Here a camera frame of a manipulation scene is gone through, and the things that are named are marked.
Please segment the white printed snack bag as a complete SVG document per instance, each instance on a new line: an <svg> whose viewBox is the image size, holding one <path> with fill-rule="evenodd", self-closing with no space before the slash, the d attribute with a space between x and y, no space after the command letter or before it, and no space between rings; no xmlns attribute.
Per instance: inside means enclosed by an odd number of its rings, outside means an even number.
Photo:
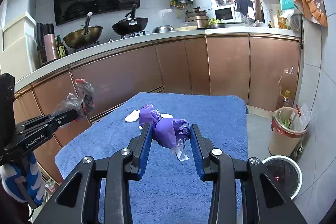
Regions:
<svg viewBox="0 0 336 224"><path fill-rule="evenodd" d="M65 118L67 122L79 121L95 109L94 88L85 79L76 79L79 95L69 93L67 98L54 109L52 116Z"/></svg>

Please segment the purple wrapper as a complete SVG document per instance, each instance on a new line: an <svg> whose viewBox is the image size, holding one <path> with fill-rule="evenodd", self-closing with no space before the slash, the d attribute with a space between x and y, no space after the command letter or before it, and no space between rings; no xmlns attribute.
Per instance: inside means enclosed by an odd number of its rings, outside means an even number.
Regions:
<svg viewBox="0 0 336 224"><path fill-rule="evenodd" d="M189 123L185 119L161 118L161 113L148 104L139 110L139 125L153 125L152 139L161 147L168 148L179 161L190 158L185 152L185 141L190 139Z"/></svg>

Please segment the small white tissue piece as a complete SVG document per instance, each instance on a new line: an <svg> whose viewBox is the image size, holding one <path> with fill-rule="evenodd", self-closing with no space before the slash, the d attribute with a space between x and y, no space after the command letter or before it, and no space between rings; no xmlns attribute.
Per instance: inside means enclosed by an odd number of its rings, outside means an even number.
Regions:
<svg viewBox="0 0 336 224"><path fill-rule="evenodd" d="M139 119L139 110L133 110L128 116L125 117L126 122L135 122Z"/></svg>

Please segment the white round trash bin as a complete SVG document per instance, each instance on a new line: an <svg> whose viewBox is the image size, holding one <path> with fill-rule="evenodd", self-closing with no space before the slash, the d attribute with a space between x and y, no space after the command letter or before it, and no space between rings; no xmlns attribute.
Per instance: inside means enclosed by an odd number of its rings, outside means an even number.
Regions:
<svg viewBox="0 0 336 224"><path fill-rule="evenodd" d="M294 200L302 187L302 172L298 164L283 155L270 156L262 161L283 190Z"/></svg>

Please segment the beige trash bin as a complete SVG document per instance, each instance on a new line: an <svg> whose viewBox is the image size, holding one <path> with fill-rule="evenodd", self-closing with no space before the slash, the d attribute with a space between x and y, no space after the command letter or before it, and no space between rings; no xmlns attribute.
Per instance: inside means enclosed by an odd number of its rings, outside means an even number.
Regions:
<svg viewBox="0 0 336 224"><path fill-rule="evenodd" d="M271 120L272 136L268 150L272 156L289 157L295 148L303 141L307 126L302 129L300 122L291 122L296 111L292 107L282 107L274 111Z"/></svg>

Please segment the brown kitchen cabinets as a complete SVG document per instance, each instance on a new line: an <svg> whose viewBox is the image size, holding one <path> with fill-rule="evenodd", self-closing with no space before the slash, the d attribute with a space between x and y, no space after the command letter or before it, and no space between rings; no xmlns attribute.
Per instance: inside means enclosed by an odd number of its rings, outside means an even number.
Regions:
<svg viewBox="0 0 336 224"><path fill-rule="evenodd" d="M235 95L249 106L273 111L285 69L293 71L286 84L296 93L300 57L300 39L284 35L234 33L112 42L71 54L18 82L15 120L53 112L69 93L78 92L76 79L92 84L95 110L35 151L42 170L61 183L56 154L137 93Z"/></svg>

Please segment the olive oil bottle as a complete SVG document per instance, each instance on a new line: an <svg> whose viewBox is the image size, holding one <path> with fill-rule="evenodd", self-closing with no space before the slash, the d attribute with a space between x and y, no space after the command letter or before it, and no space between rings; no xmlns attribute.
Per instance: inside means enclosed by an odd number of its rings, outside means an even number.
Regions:
<svg viewBox="0 0 336 224"><path fill-rule="evenodd" d="M67 56L67 48L62 42L61 36L57 35L56 39L57 39L57 48L58 48L58 52L59 52L59 57L60 58L66 57Z"/></svg>

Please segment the pink thermos bottle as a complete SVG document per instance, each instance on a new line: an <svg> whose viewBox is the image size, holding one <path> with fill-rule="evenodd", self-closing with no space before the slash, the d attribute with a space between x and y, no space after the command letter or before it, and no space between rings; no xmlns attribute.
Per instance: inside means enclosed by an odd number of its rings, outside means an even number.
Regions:
<svg viewBox="0 0 336 224"><path fill-rule="evenodd" d="M54 32L54 25L47 23L43 25L43 40L45 44L45 52L47 62L59 59L58 48L56 46L56 38Z"/></svg>

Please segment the blue towel mat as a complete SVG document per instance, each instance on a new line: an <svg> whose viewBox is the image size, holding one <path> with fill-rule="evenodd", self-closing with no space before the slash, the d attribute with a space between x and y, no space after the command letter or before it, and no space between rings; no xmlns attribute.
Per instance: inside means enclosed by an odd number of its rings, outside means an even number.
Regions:
<svg viewBox="0 0 336 224"><path fill-rule="evenodd" d="M61 176L68 176L85 156L102 159L126 147L141 133L138 122L127 122L126 116L148 104L196 124L203 137L231 157L248 158L247 108L241 98L141 92L60 150L55 164ZM207 223L213 184L198 176L189 141L185 154L187 160L180 161L170 149L151 144L145 174L129 183L134 223Z"/></svg>

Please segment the brass wok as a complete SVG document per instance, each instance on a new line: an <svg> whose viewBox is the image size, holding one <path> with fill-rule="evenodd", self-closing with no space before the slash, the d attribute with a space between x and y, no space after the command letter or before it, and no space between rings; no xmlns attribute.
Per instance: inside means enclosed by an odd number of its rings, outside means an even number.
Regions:
<svg viewBox="0 0 336 224"><path fill-rule="evenodd" d="M103 27L89 25L92 15L92 12L87 14L83 28L64 36L63 40L68 47L77 50L98 41L102 34Z"/></svg>

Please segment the cooking oil bottle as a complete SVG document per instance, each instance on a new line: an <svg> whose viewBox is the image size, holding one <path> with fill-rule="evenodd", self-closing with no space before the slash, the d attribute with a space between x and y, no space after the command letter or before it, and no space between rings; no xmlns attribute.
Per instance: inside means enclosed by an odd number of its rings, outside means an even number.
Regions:
<svg viewBox="0 0 336 224"><path fill-rule="evenodd" d="M293 107L292 81L294 78L294 67L285 68L280 79L278 80L279 94L277 98L276 109L282 107Z"/></svg>

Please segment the black wok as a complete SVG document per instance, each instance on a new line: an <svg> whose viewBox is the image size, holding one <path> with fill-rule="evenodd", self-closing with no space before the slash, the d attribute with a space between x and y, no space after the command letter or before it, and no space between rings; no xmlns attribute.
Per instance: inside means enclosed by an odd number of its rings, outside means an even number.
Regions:
<svg viewBox="0 0 336 224"><path fill-rule="evenodd" d="M131 12L125 18L112 26L114 32L122 37L143 32L148 24L148 19L136 16L137 4L134 3Z"/></svg>

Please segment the steel bowl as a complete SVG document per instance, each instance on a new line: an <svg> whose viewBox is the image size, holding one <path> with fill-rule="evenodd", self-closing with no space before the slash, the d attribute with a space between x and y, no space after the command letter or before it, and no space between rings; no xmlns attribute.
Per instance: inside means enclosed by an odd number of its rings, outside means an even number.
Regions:
<svg viewBox="0 0 336 224"><path fill-rule="evenodd" d="M153 34L157 34L157 33L162 33L162 32L172 32L172 31L175 31L175 28L173 26L158 26L156 28L154 28L152 30L152 33Z"/></svg>

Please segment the green vegetables bowl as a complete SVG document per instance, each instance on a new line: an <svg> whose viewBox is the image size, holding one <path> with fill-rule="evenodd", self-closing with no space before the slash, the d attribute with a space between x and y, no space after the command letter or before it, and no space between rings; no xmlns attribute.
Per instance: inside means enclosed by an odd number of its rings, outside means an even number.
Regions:
<svg viewBox="0 0 336 224"><path fill-rule="evenodd" d="M209 22L209 28L214 29L214 28L225 28L226 23L222 19L215 19L211 18Z"/></svg>

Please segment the steel pot with lid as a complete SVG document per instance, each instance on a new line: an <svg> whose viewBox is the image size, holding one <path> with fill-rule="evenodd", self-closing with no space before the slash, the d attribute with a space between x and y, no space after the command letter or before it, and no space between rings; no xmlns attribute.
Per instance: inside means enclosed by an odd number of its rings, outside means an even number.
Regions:
<svg viewBox="0 0 336 224"><path fill-rule="evenodd" d="M206 11L202 11L200 6L194 8L193 11L185 12L185 22L192 23L197 29L207 29L210 26L210 19Z"/></svg>

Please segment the white microwave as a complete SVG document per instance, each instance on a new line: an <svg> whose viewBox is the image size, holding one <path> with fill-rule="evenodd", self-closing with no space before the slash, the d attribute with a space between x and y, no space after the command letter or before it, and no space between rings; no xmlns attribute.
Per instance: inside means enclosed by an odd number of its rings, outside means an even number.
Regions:
<svg viewBox="0 0 336 224"><path fill-rule="evenodd" d="M218 7L215 10L215 18L217 20L222 20L224 23L236 22L234 5L225 5L222 7Z"/></svg>

